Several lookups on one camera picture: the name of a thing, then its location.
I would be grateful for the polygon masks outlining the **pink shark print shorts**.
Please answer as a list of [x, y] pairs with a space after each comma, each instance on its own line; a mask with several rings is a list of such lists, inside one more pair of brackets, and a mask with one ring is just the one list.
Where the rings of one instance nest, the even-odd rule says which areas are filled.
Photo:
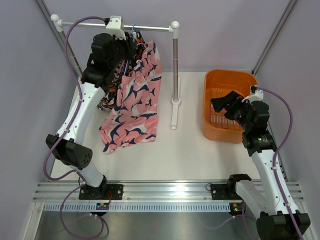
[[106, 154], [156, 140], [162, 62], [155, 41], [143, 47], [136, 66], [122, 76], [115, 107], [99, 127]]

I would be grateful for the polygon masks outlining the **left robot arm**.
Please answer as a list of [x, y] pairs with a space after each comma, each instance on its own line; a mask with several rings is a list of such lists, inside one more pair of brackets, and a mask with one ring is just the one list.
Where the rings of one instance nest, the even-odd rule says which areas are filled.
[[46, 137], [46, 144], [56, 160], [69, 166], [84, 178], [81, 200], [107, 200], [118, 185], [109, 185], [107, 178], [92, 162], [93, 151], [83, 146], [85, 133], [98, 105], [115, 78], [116, 68], [125, 60], [134, 60], [136, 43], [125, 32], [124, 39], [109, 33], [93, 37], [91, 53], [80, 78], [80, 93], [64, 124], [55, 135]]

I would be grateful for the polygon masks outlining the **blue wire hanger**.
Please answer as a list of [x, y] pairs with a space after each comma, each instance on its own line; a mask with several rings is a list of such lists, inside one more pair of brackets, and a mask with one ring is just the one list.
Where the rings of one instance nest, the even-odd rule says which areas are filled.
[[142, 54], [144, 50], [146, 49], [146, 42], [139, 30], [135, 30], [135, 27], [132, 27], [132, 32], [129, 34], [130, 39], [136, 43], [135, 51], [134, 51], [134, 58], [133, 61], [127, 60], [125, 62], [125, 67], [124, 67], [124, 76], [128, 76], [130, 72], [133, 70], [136, 62], [138, 60], [142, 59]]

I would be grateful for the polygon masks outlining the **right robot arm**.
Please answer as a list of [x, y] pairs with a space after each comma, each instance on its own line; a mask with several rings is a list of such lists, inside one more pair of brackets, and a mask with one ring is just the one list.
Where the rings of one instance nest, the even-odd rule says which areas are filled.
[[242, 127], [243, 146], [264, 190], [261, 194], [248, 175], [234, 174], [227, 181], [226, 192], [233, 199], [240, 197], [250, 208], [260, 239], [301, 240], [311, 220], [307, 213], [300, 212], [288, 190], [278, 158], [280, 148], [268, 131], [269, 106], [263, 96], [260, 89], [247, 97], [231, 91], [210, 101], [216, 113], [225, 110], [224, 117]]

